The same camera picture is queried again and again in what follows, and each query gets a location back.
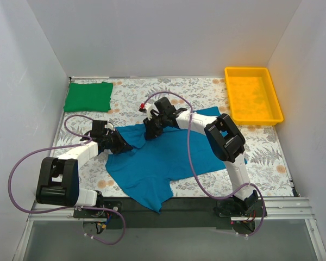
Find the blue t shirt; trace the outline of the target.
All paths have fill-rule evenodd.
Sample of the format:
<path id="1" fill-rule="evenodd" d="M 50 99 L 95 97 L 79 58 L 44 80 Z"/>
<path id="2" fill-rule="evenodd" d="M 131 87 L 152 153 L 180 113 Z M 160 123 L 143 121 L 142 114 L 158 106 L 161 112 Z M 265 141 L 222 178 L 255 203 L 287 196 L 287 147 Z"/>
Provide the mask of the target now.
<path id="1" fill-rule="evenodd" d="M 117 130 L 133 149 L 109 155 L 107 172 L 129 197 L 159 212 L 162 203 L 173 196 L 170 182 L 193 177 L 187 155 L 187 131 L 167 127 L 158 138 L 146 140 L 143 124 Z M 225 169 L 205 135 L 191 132 L 190 146 L 197 175 Z"/>

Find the yellow plastic bin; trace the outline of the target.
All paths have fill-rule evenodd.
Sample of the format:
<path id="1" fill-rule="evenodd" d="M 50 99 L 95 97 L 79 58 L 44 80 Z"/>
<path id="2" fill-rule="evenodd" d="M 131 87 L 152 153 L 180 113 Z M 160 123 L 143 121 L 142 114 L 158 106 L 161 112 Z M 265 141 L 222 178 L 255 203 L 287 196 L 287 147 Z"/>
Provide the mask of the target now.
<path id="1" fill-rule="evenodd" d="M 279 100 L 265 67 L 226 67 L 231 117 L 238 125 L 274 126 L 283 122 Z"/>

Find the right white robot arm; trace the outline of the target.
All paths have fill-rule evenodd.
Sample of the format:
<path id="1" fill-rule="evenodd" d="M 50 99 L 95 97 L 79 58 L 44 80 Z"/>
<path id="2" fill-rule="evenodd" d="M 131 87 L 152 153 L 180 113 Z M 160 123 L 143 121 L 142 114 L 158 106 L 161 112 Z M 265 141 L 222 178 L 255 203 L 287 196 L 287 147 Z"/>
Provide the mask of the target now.
<path id="1" fill-rule="evenodd" d="M 142 103 L 139 111 L 146 114 L 143 122 L 147 140 L 159 137 L 166 127 L 187 130 L 187 155 L 190 167 L 197 184 L 207 196 L 219 201 L 231 197 L 235 202 L 236 212 L 241 216 L 247 216 L 253 212 L 259 193 L 255 185 L 250 182 L 246 169 L 244 157 L 246 141 L 228 114 L 205 116 L 195 113 L 192 107 L 177 109 L 166 97 L 154 104 Z M 192 164 L 191 132 L 205 135 L 214 155 L 224 162 L 233 189 L 229 196 L 212 196 L 202 187 Z"/>

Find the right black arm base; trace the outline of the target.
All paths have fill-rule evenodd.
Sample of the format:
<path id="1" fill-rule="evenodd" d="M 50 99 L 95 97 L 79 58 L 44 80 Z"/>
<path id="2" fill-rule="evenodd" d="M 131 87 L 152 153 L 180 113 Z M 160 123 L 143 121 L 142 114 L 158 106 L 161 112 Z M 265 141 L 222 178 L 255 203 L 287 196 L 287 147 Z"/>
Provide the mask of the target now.
<path id="1" fill-rule="evenodd" d="M 250 198 L 244 201 L 239 200 L 235 196 L 225 200 L 218 200 L 214 207 L 214 212 L 221 218 L 245 217 L 249 214 L 261 217 L 263 213 L 265 213 L 265 217 L 267 216 L 267 211 L 264 210 L 261 198 L 255 194 L 252 194 Z"/>

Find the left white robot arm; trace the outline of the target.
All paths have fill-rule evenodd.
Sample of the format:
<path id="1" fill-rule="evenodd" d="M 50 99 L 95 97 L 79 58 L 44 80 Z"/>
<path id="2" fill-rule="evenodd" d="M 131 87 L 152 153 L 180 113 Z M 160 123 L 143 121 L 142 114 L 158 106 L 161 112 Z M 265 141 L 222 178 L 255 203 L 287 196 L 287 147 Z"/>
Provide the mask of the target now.
<path id="1" fill-rule="evenodd" d="M 80 187 L 80 168 L 105 150 L 121 154 L 133 147 L 112 123 L 104 120 L 93 120 L 91 130 L 81 140 L 79 146 L 68 152 L 42 161 L 36 201 L 64 207 L 86 207 L 86 211 L 97 218 L 104 213 L 105 205 L 98 200 L 97 191 Z"/>

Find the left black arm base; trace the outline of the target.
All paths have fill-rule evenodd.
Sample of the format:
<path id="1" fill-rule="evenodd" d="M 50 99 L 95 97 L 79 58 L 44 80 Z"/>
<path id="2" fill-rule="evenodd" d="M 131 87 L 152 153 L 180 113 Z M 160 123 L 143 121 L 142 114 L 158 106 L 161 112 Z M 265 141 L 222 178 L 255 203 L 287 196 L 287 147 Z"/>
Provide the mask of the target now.
<path id="1" fill-rule="evenodd" d="M 96 190 L 96 192 L 97 201 L 95 207 L 101 208 L 101 210 L 77 208 L 73 213 L 74 218 L 107 219 L 110 217 L 110 215 L 113 215 L 113 212 L 105 211 L 103 208 L 111 209 L 117 212 L 122 210 L 122 202 L 120 200 L 112 200 L 110 198 L 104 197 L 100 191 Z"/>

